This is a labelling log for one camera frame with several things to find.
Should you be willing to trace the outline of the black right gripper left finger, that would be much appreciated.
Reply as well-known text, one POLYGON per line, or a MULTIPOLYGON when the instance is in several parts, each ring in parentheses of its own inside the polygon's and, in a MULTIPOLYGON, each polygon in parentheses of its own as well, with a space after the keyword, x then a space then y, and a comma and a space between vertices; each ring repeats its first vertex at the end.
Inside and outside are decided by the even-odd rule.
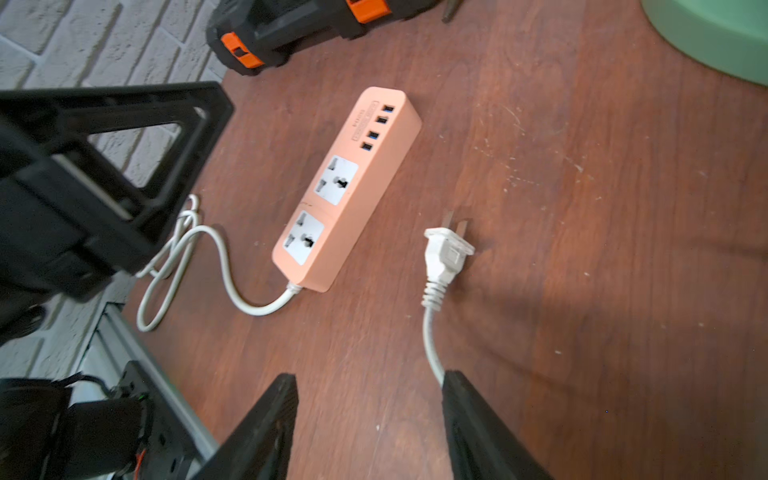
POLYGON ((197 479, 285 479, 299 395, 296 376, 278 375, 197 479))

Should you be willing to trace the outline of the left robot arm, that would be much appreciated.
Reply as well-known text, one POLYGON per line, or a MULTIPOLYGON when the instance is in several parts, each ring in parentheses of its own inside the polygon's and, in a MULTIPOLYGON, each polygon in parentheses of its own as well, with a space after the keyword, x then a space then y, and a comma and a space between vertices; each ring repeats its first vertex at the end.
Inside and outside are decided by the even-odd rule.
MULTIPOLYGON (((160 252, 233 113, 215 82, 1 95, 1 339, 36 331, 55 295, 85 302, 160 252), (150 177, 131 182, 91 142, 174 124, 150 177)), ((73 403, 79 375, 1 383, 1 475, 86 479, 132 467, 162 415, 105 389, 73 403)))

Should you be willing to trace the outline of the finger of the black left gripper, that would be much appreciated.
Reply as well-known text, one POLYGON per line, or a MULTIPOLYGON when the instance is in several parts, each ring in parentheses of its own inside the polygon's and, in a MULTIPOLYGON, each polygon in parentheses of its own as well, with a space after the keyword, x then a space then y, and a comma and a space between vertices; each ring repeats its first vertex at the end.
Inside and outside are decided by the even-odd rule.
POLYGON ((1 296, 87 300, 161 248, 234 108, 216 82, 5 91, 1 296), (175 124, 142 185, 91 142, 175 124))

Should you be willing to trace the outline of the white fan plug with cord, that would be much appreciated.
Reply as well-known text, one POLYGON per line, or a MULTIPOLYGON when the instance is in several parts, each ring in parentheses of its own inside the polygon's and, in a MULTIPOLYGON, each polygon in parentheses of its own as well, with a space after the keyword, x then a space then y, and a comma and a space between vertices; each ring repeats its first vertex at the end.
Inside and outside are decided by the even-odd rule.
POLYGON ((454 212, 447 211, 438 227, 427 228, 424 252, 427 281, 421 305, 424 307, 422 337, 426 358, 440 387, 443 386, 443 367, 434 342, 433 323, 441 310, 449 285, 463 270, 466 258, 475 254, 475 247, 465 239, 468 221, 453 223, 454 212))

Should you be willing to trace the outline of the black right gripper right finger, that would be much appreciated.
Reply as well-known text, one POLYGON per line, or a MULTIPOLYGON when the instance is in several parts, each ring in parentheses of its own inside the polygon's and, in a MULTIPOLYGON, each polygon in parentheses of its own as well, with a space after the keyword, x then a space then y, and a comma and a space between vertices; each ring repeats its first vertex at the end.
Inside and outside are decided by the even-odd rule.
POLYGON ((445 373, 442 409, 456 479, 551 477, 462 372, 445 373))

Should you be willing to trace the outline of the black tool case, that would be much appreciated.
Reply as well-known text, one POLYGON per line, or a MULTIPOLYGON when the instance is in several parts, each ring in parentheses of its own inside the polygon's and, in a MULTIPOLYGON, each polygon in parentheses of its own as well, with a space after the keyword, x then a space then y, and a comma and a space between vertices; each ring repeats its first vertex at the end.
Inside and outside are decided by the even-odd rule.
POLYGON ((335 37, 370 30, 432 9, 434 1, 221 1, 206 26, 208 46, 242 76, 284 65, 290 56, 335 37))

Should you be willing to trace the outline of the pink power strip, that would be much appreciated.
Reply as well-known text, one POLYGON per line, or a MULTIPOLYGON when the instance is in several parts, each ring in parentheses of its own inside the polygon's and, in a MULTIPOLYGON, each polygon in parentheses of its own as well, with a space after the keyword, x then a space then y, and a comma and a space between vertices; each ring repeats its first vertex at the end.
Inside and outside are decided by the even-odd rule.
POLYGON ((405 92, 363 91, 272 250, 289 290, 330 289, 421 127, 405 92))

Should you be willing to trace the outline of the green desk fan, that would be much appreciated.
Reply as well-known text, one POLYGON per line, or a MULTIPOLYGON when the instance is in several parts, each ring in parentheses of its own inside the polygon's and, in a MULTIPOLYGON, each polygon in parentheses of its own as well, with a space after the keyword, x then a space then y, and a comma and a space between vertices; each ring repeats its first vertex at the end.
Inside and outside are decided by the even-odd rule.
POLYGON ((642 0, 657 32, 698 62, 731 76, 767 84, 765 0, 642 0))

